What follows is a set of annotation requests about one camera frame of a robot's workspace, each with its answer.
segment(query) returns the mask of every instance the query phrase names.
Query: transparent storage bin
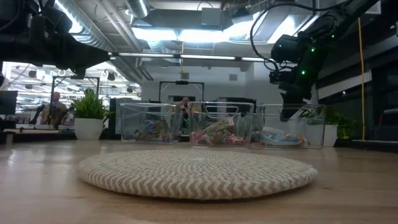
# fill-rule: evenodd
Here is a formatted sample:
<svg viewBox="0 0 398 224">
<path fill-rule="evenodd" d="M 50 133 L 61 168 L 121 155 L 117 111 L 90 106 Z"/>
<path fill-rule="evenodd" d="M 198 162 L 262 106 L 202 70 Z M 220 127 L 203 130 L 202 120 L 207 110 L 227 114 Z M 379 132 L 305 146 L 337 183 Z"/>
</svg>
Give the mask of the transparent storage bin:
<svg viewBox="0 0 398 224">
<path fill-rule="evenodd" d="M 190 142 L 193 145 L 250 145 L 254 104 L 191 102 L 188 108 Z"/>
<path fill-rule="evenodd" d="M 162 103 L 121 103 L 123 142 L 172 144 L 182 120 L 178 106 Z"/>
<path fill-rule="evenodd" d="M 325 105 L 259 105 L 256 116 L 265 147 L 323 147 Z"/>
</svg>

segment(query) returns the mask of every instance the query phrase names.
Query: wooden tabletop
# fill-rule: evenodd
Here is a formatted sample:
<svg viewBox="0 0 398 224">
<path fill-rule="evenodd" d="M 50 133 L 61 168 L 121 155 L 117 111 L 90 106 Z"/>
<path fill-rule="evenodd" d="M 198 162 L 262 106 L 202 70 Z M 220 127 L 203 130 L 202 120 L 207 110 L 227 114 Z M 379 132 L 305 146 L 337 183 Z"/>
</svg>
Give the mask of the wooden tabletop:
<svg viewBox="0 0 398 224">
<path fill-rule="evenodd" d="M 385 152 L 212 147 L 296 159 L 319 171 L 307 187 L 255 200 L 134 197 L 90 186 L 76 175 L 79 162 L 95 154 L 189 147 L 120 141 L 0 147 L 0 223 L 398 223 L 398 154 Z"/>
</svg>

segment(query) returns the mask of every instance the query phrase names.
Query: yellow pole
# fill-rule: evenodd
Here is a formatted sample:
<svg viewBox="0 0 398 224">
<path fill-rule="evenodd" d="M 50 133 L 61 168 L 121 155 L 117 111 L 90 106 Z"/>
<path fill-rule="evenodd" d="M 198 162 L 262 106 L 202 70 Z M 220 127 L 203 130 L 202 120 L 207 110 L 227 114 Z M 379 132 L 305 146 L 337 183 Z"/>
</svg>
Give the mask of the yellow pole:
<svg viewBox="0 0 398 224">
<path fill-rule="evenodd" d="M 362 26 L 361 18 L 358 19 L 358 30 L 359 30 L 359 52 L 361 55 L 361 69 L 362 69 L 362 140 L 365 140 L 365 66 L 363 61 L 363 49 L 362 49 Z"/>
</svg>

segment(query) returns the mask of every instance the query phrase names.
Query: ceiling pipe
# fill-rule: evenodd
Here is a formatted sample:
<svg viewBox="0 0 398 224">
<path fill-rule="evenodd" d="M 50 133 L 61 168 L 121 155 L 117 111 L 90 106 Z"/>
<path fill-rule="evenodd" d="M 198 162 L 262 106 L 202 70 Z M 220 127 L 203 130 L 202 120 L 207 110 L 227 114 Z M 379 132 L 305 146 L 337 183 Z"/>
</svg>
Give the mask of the ceiling pipe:
<svg viewBox="0 0 398 224">
<path fill-rule="evenodd" d="M 149 14 L 149 4 L 147 0 L 126 0 L 130 13 L 136 18 L 144 18 Z"/>
<path fill-rule="evenodd" d="M 116 20 L 119 21 L 119 25 L 124 29 L 126 34 L 129 36 L 129 38 L 132 40 L 134 45 L 137 47 L 138 51 L 142 51 L 139 45 L 139 41 L 137 40 L 136 36 L 131 30 L 131 27 L 128 27 L 124 19 L 120 16 L 120 14 L 117 12 L 116 8 L 114 5 L 112 5 L 109 0 L 103 0 L 103 2 L 107 5 L 107 9 L 109 9 L 109 12 L 113 14 L 113 16 L 116 18 Z"/>
<path fill-rule="evenodd" d="M 96 0 L 96 2 L 98 7 L 105 13 L 105 16 L 109 19 L 114 28 L 120 33 L 122 38 L 127 42 L 127 44 L 132 48 L 132 50 L 135 52 L 140 52 L 141 50 L 139 48 L 139 43 L 138 40 L 136 39 L 136 36 L 132 32 L 132 30 L 127 27 L 126 22 L 118 14 L 114 6 L 110 4 L 108 0 Z M 118 20 L 119 23 L 115 21 L 115 19 L 112 17 L 108 9 L 113 13 L 113 15 L 115 16 L 115 18 Z M 148 76 L 148 72 L 143 71 L 143 68 L 141 67 L 137 67 L 135 71 L 139 72 L 148 81 L 154 80 L 150 75 Z"/>
<path fill-rule="evenodd" d="M 143 75 L 147 76 L 151 81 L 154 81 L 154 78 L 149 74 L 143 64 L 142 58 L 136 58 L 136 67 L 142 72 Z"/>
<path fill-rule="evenodd" d="M 105 13 L 105 16 L 109 19 L 109 21 L 112 23 L 114 28 L 120 33 L 122 38 L 127 42 L 127 44 L 133 49 L 133 51 L 140 52 L 138 47 L 134 44 L 132 39 L 129 38 L 129 36 L 123 31 L 123 29 L 119 26 L 119 24 L 113 19 L 111 13 L 107 10 L 106 6 L 104 5 L 104 2 L 102 0 L 96 0 L 96 3 L 98 7 Z"/>
<path fill-rule="evenodd" d="M 72 34 L 77 41 L 108 52 L 115 52 L 117 50 L 75 1 L 58 0 L 58 2 L 84 27 L 82 34 Z M 117 58 L 116 60 L 112 60 L 111 63 L 119 70 L 120 74 L 130 82 L 142 82 L 142 75 L 134 73 L 131 64 L 126 62 L 125 59 Z"/>
</svg>

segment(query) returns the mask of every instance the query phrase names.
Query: woven placemat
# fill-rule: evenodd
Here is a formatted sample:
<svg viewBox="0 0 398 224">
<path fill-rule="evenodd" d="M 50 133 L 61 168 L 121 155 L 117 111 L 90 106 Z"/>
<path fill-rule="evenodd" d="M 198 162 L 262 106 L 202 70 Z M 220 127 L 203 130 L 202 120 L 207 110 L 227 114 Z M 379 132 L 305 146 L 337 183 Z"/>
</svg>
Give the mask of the woven placemat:
<svg viewBox="0 0 398 224">
<path fill-rule="evenodd" d="M 80 163 L 85 182 L 146 197 L 220 200 L 252 198 L 310 183 L 303 162 L 243 152 L 145 150 L 92 156 Z"/>
</svg>

